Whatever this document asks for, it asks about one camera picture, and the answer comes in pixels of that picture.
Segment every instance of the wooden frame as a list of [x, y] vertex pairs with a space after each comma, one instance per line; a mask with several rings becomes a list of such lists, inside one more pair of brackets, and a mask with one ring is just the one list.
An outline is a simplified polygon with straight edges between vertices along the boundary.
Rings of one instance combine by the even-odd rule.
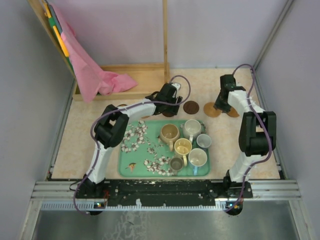
[[[28, 0], [35, 15], [38, 17], [45, 31], [57, 48], [62, 59], [67, 65], [73, 77], [76, 76], [70, 67], [67, 59], [62, 52], [58, 40], [50, 28], [48, 18], [45, 16], [45, 10], [40, 0]], [[138, 85], [124, 92], [116, 92], [110, 95], [97, 95], [94, 100], [116, 100], [116, 99], [140, 99], [145, 96], [159, 91], [164, 83], [169, 81], [170, 65], [168, 63], [168, 20], [167, 20], [167, 0], [162, 0], [162, 17], [163, 17], [163, 62], [161, 63], [143, 63], [143, 64], [123, 64], [123, 65], [103, 65], [100, 66], [105, 71], [115, 72], [118, 74], [128, 74]], [[73, 99], [82, 101], [78, 84], [73, 89]]]

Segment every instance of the yellow mug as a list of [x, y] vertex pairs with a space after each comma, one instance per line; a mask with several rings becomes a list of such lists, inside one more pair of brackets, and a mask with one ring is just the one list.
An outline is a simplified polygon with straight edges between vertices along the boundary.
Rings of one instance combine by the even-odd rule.
[[174, 144], [179, 139], [180, 132], [176, 125], [166, 124], [161, 128], [160, 139], [168, 144], [170, 151], [174, 150]]
[[175, 155], [183, 159], [184, 166], [187, 166], [188, 164], [187, 155], [191, 150], [192, 143], [186, 138], [180, 138], [174, 144]]

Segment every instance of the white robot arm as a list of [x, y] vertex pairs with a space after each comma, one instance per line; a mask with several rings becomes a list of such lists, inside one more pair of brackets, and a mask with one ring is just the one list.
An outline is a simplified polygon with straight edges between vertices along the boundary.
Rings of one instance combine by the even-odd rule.
[[159, 92], [154, 92], [150, 96], [147, 96], [140, 102], [140, 104], [138, 102], [128, 106], [115, 107], [113, 105], [109, 105], [106, 107], [102, 115], [116, 109], [124, 110], [110, 114], [97, 122], [94, 128], [94, 138], [97, 140], [99, 148], [97, 145], [95, 146], [90, 167], [86, 172], [88, 177], [85, 185], [98, 185], [105, 180], [106, 168], [109, 163], [111, 153], [114, 147], [120, 144], [123, 140], [126, 127], [129, 123], [139, 120], [145, 116], [158, 115], [163, 112], [172, 113], [174, 115], [178, 113], [178, 105], [170, 106], [163, 103], [157, 103], [157, 101], [169, 104], [180, 103], [182, 101], [182, 97], [177, 97], [180, 88], [181, 85], [179, 83], [166, 83]]
[[259, 123], [250, 107], [262, 119], [272, 143], [272, 150], [276, 147], [276, 114], [273, 111], [265, 111], [253, 101], [250, 101], [250, 106], [246, 90], [242, 86], [236, 85], [236, 80], [232, 74], [221, 76], [220, 86], [221, 91], [215, 101], [214, 108], [228, 113], [231, 107], [233, 107], [242, 118], [238, 140], [241, 152], [235, 164], [227, 172], [231, 182], [241, 183], [247, 169], [253, 163], [264, 159], [264, 156], [269, 151], [265, 134], [256, 131]]

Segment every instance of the mug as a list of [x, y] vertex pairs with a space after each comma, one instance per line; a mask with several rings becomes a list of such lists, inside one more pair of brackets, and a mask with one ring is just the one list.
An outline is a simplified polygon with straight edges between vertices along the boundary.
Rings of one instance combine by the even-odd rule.
[[174, 144], [179, 139], [180, 132], [176, 125], [166, 124], [161, 128], [160, 139], [168, 144], [170, 151], [174, 150]]
[[211, 137], [207, 134], [200, 134], [196, 138], [196, 144], [198, 145], [199, 148], [201, 149], [207, 149], [211, 146]]
[[190, 153], [192, 149], [192, 143], [185, 138], [178, 139], [174, 144], [174, 152], [176, 157], [180, 157], [183, 159], [183, 165], [187, 166], [187, 155]]
[[201, 124], [197, 120], [190, 119], [183, 126], [183, 135], [192, 143], [194, 138], [201, 134]]
[[170, 160], [169, 165], [173, 175], [177, 175], [177, 173], [184, 167], [185, 164], [182, 158], [176, 156]]
[[193, 175], [197, 176], [198, 168], [206, 164], [208, 156], [204, 150], [195, 148], [189, 153], [188, 160], [193, 169]]

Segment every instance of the gray wall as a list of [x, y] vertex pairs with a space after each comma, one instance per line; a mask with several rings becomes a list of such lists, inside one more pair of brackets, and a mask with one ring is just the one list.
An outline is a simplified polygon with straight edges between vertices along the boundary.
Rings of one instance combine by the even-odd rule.
[[[52, 0], [100, 65], [163, 61], [162, 0]], [[253, 63], [286, 0], [168, 0], [172, 67]]]
[[258, 69], [290, 178], [297, 179], [320, 238], [320, 1], [297, 0]]
[[0, 234], [18, 237], [72, 85], [27, 1], [0, 1]]

